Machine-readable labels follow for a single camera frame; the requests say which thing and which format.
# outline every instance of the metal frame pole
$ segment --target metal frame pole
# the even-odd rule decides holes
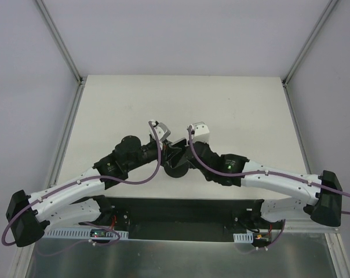
[[[292,102],[291,102],[289,93],[288,93],[288,91],[287,91],[287,88],[286,88],[286,86],[284,86],[284,85],[283,85],[283,90],[285,91],[285,96],[286,96],[287,105],[288,105],[289,110],[290,110],[290,114],[291,114],[293,126],[294,126],[295,132],[296,132],[296,137],[297,137],[298,145],[300,146],[300,151],[301,151],[302,159],[304,160],[305,169],[306,169],[306,171],[307,171],[308,174],[311,174],[312,171],[311,171],[311,169],[310,169],[310,165],[309,165],[307,153],[305,152],[304,144],[302,143],[300,128],[299,128],[299,126],[298,126],[296,114],[295,114],[295,111],[294,111],[294,109],[293,109]]]
[[[77,82],[80,84],[82,77],[67,49],[67,47],[64,44],[63,39],[61,38],[61,35],[45,5],[45,3],[43,2],[43,0],[35,0],[35,4],[38,8],[38,10],[40,11],[40,14],[42,16],[42,18],[45,21],[46,26],[48,27],[50,34],[52,35],[55,44],[57,45],[60,54],[63,56],[63,59],[65,60],[65,62],[67,63],[68,67],[70,68],[72,74],[74,75],[75,79],[77,80]]]
[[[309,49],[313,45],[315,39],[318,37],[320,31],[322,30],[323,26],[326,24],[328,18],[333,13],[333,11],[335,10],[335,8],[336,8],[336,6],[337,6],[337,4],[339,2],[340,2],[340,0],[330,0],[328,2],[328,4],[325,7],[324,11],[320,15],[320,18],[318,19],[318,21],[314,25],[314,28],[311,31],[309,37],[307,38],[307,40],[305,41],[304,45],[302,46],[298,56],[295,59],[295,62],[291,66],[291,68],[288,71],[286,77],[283,79],[283,84],[285,86],[287,86],[287,84],[291,81],[293,75],[297,71],[297,68],[302,63],[302,61],[305,58],[305,56],[307,55]]]
[[[77,110],[78,110],[78,105],[80,103],[84,87],[85,87],[85,78],[82,79],[81,84],[78,86],[77,91],[75,93],[75,97],[70,106],[68,118],[64,125],[63,134],[57,147],[56,156],[53,159],[54,161],[53,166],[47,178],[45,189],[50,187],[50,185],[56,182],[58,179],[65,150],[67,149],[68,141],[70,139],[73,124],[74,124]],[[17,251],[15,253],[15,256],[12,262],[12,266],[10,268],[9,277],[25,278],[27,274],[27,269],[29,267],[30,260],[32,257],[33,249],[34,249],[34,244],[23,248],[17,248]]]

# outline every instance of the white wall panel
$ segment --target white wall panel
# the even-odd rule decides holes
[[[81,74],[285,77],[328,0],[46,0]]]
[[[45,186],[75,91],[33,1],[0,1],[0,277],[15,251],[1,244],[10,197]]]
[[[289,92],[312,170],[336,172],[350,192],[350,0],[329,18]],[[350,256],[350,216],[342,217],[341,234]]]
[[[305,172],[279,78],[226,76],[89,75],[65,153],[59,181],[65,182],[112,152],[124,136],[148,142],[148,119],[165,123],[172,142],[187,126],[204,121],[212,151],[236,153],[278,169]],[[156,162],[129,173],[141,181]],[[220,186],[190,170],[180,179],[163,169],[145,185],[118,184],[106,196],[180,199],[281,199],[259,188]]]

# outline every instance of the purple cable loop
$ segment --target purple cable loop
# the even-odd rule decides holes
[[[145,180],[142,180],[142,181],[125,181],[125,180],[121,180],[119,178],[115,178],[115,177],[110,177],[108,175],[95,175],[95,176],[92,176],[92,177],[87,177],[87,178],[82,178],[80,179],[80,182],[85,182],[85,181],[90,181],[90,180],[96,180],[96,179],[106,179],[106,180],[113,180],[113,181],[118,181],[118,182],[121,182],[123,184],[131,184],[131,185],[139,185],[139,184],[145,184],[146,182],[152,180],[158,173],[159,171],[159,168],[161,166],[161,144],[160,144],[160,141],[159,141],[159,138],[158,138],[158,135],[157,135],[157,132],[155,131],[155,128],[153,127],[152,125],[152,122],[149,121],[148,122],[151,130],[153,131],[153,134],[154,134],[154,137],[155,137],[155,141],[156,141],[156,144],[157,144],[157,153],[158,153],[158,158],[157,158],[157,166],[156,166],[156,169],[154,170],[153,174],[146,178]],[[41,197],[42,200],[46,199],[47,197],[50,197],[54,194],[56,194],[57,192],[60,192],[66,188],[69,188],[73,185],[76,185],[78,184],[77,181],[73,181],[69,184],[66,184],[66,185],[63,185],[61,186],[60,188],[54,190],[54,191],[51,191],[45,195],[43,195]],[[1,236],[1,243],[4,245],[4,246],[12,246],[15,244],[15,241],[13,242],[6,242],[6,234],[8,233],[10,227],[13,225],[13,223],[15,222],[15,220],[17,220],[19,218],[19,216],[22,215],[22,213],[24,213],[25,211],[27,211],[29,208],[31,208],[32,206],[34,206],[35,204],[39,203],[40,201],[39,200],[35,200],[33,201],[32,203],[30,203],[29,205],[25,206],[23,209],[21,209],[8,223],[8,225],[6,226],[4,232],[2,233],[2,236]]]
[[[256,174],[265,174],[265,171],[262,171],[262,170],[257,170],[257,171],[250,171],[250,172],[244,172],[244,173],[236,173],[236,174],[229,174],[229,173],[223,173],[223,172],[219,172],[219,171],[216,171],[212,168],[210,168],[209,166],[207,166],[200,158],[199,156],[197,155],[196,151],[194,150],[194,145],[193,145],[193,140],[192,140],[192,131],[193,131],[193,128],[192,126],[188,126],[188,138],[189,138],[189,146],[191,147],[191,151],[194,155],[194,158],[198,161],[199,164],[201,164],[201,166],[203,166],[206,170],[210,171],[211,173],[214,173],[214,174],[217,174],[217,175],[220,175],[222,177],[229,177],[229,178],[232,178],[232,177],[243,177],[245,175],[256,175]],[[295,177],[293,175],[288,175],[288,174],[284,174],[284,173],[279,173],[279,172],[275,172],[275,171],[269,171],[268,172],[268,175],[276,175],[278,177],[283,177],[283,178],[289,178],[291,180],[294,180],[294,181],[299,181],[299,182],[303,182],[305,184],[308,184],[309,182],[303,178],[298,178],[298,177]],[[336,189],[333,189],[333,188],[330,188],[330,187],[327,187],[325,185],[322,185],[322,184],[318,184],[316,182],[312,182],[310,183],[310,185],[314,185],[316,187],[319,187],[321,189],[325,189],[325,190],[328,190],[330,192],[333,192],[333,193],[336,193],[336,194],[340,194],[340,195],[343,195],[343,196],[346,196],[346,197],[349,197],[350,198],[350,193],[347,193],[347,192],[343,192],[343,191],[339,191],[339,190],[336,190]],[[341,211],[342,214],[348,214],[350,215],[350,211]]]

